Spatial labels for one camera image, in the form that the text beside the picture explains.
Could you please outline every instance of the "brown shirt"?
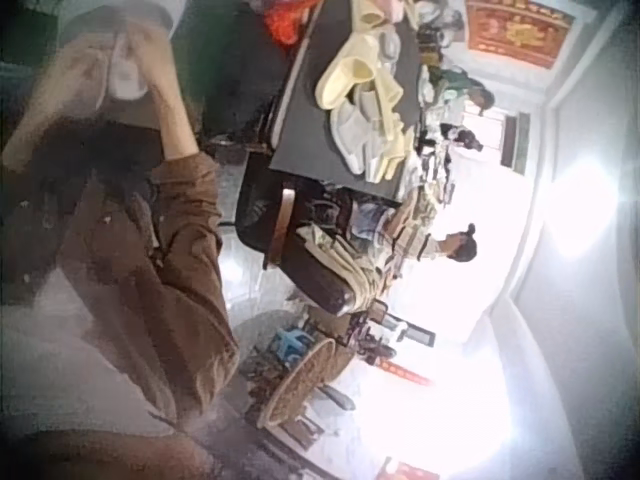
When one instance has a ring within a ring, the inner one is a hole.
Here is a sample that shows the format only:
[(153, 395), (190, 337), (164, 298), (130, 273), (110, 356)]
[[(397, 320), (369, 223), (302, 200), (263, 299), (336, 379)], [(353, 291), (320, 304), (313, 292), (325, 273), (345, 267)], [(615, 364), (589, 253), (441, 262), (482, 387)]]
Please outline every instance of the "brown shirt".
[[(177, 424), (201, 414), (238, 363), (218, 266), (215, 180), (204, 154), (164, 162), (152, 172), (149, 205), (138, 194), (113, 200), (92, 176), (56, 248), (58, 267), (98, 325), (86, 340)], [(3, 269), (25, 283), (32, 273), (20, 272), (24, 246), (51, 228), (31, 193), (3, 225)]]

